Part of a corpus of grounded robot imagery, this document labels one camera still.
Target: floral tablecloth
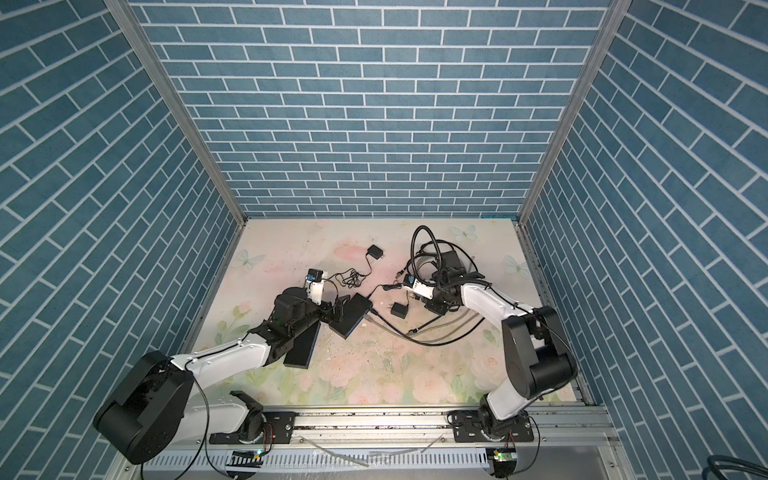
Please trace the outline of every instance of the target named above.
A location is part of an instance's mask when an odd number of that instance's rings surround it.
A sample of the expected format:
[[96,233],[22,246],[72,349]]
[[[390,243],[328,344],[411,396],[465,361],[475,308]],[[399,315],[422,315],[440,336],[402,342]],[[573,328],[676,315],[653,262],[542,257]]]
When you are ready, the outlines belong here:
[[[357,291],[367,295],[377,284],[391,283],[409,258],[413,230],[422,223],[438,238],[462,246],[497,290],[541,305],[510,220],[250,220],[194,349],[230,341],[259,325],[272,310],[275,296],[289,286],[302,286],[309,268],[341,272],[354,267],[367,273],[365,254],[371,244],[382,248],[384,257],[371,260],[372,273]],[[422,235],[418,244],[429,239]],[[342,288],[341,294],[347,291]],[[326,300],[335,294],[326,286]],[[405,290],[379,288],[371,298],[376,309],[404,331],[434,317],[415,300],[410,300],[405,319],[388,315],[394,302],[408,302]],[[347,340],[322,325],[308,369],[275,362],[231,376],[207,394],[225,396],[241,389],[269,406],[476,403],[504,376],[502,335],[490,323],[452,345],[426,347],[396,338],[364,319]],[[566,386],[545,400],[575,398]]]

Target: blue brick wall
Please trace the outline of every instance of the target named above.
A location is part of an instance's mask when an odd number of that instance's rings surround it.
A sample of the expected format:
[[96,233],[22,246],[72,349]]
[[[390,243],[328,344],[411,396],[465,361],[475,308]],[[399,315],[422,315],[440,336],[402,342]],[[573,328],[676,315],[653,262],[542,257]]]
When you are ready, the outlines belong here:
[[477,217],[518,212],[609,1],[257,3],[132,2],[247,214]]
[[101,0],[1,1],[0,72],[0,478],[103,478],[93,415],[235,225]]
[[634,0],[528,225],[640,477],[768,463],[767,25]]

